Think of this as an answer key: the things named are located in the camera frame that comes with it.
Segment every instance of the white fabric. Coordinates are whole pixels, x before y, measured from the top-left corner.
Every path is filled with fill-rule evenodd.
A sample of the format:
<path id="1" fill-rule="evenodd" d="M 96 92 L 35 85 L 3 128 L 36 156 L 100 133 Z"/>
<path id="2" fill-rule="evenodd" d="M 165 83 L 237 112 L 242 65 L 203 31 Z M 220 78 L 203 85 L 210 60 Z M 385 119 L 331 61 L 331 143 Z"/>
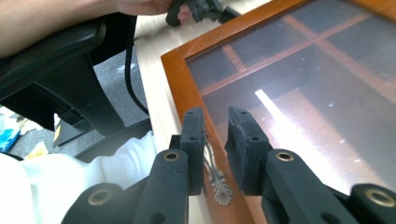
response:
<path id="1" fill-rule="evenodd" d="M 149 175 L 157 154 L 153 137 L 132 138 L 114 156 L 91 163 L 64 154 L 27 161 L 0 155 L 0 223 L 61 223 L 85 189 L 103 182 L 130 187 Z"/>

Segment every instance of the black wire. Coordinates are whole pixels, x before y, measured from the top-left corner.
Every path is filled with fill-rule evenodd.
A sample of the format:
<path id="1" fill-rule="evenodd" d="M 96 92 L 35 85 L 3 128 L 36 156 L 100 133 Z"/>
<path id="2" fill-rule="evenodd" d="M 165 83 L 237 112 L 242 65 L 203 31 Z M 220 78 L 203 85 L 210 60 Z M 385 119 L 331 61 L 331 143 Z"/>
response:
<path id="1" fill-rule="evenodd" d="M 145 112 L 147 115 L 149 114 L 148 109 L 137 99 L 134 94 L 134 90 L 132 89 L 131 83 L 131 60 L 132 60 L 132 48 L 134 46 L 134 28 L 135 28 L 135 18 L 131 17 L 131 21 L 129 22 L 128 28 L 128 39 L 126 45 L 126 56 L 125 56 L 125 84 L 126 89 L 128 90 L 129 95 L 131 96 L 134 103 L 139 106 L 139 108 Z"/>

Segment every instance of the floor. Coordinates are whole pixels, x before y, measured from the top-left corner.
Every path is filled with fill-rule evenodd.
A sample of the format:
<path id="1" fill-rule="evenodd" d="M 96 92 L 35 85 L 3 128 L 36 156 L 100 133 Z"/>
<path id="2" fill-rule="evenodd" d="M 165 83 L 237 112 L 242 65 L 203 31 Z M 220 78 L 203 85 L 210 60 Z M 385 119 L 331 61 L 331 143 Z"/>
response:
<path id="1" fill-rule="evenodd" d="M 128 127 L 140 120 L 147 119 L 148 116 L 134 104 L 128 94 L 125 86 L 124 60 L 125 51 L 103 63 L 97 64 L 94 70 L 109 101 L 119 113 L 124 121 L 124 125 Z M 146 98 L 135 53 L 131 64 L 131 76 L 136 96 L 143 105 L 146 105 Z M 4 127 L 6 118 L 7 116 L 0 115 L 0 128 L 2 126 Z M 55 147 L 53 145 L 53 138 L 54 132 L 48 130 L 28 131 L 26 134 L 20 135 L 17 142 L 8 153 L 24 158 L 32 152 L 37 144 L 43 143 L 49 153 L 63 153 L 76 156 L 80 151 L 102 140 L 103 136 L 93 130 L 61 147 Z"/>

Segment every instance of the blue object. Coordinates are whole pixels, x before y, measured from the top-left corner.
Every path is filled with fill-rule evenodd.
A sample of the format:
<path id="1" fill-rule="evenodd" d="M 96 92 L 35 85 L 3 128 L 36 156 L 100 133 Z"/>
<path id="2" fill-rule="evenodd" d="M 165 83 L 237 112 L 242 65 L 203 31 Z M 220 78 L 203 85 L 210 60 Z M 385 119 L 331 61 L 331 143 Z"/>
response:
<path id="1" fill-rule="evenodd" d="M 20 136 L 19 129 L 5 129 L 0 132 L 0 151 L 8 152 Z"/>

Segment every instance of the chair armrest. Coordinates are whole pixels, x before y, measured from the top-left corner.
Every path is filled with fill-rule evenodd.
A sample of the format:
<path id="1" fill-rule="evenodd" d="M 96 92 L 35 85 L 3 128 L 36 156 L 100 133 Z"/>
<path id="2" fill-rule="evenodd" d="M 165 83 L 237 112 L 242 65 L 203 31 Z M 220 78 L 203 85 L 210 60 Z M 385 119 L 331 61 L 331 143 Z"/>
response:
<path id="1" fill-rule="evenodd" d="M 13 55 L 0 66 L 0 100 L 31 85 L 62 64 L 97 48 L 105 34 L 106 25 L 102 20 L 87 21 Z"/>

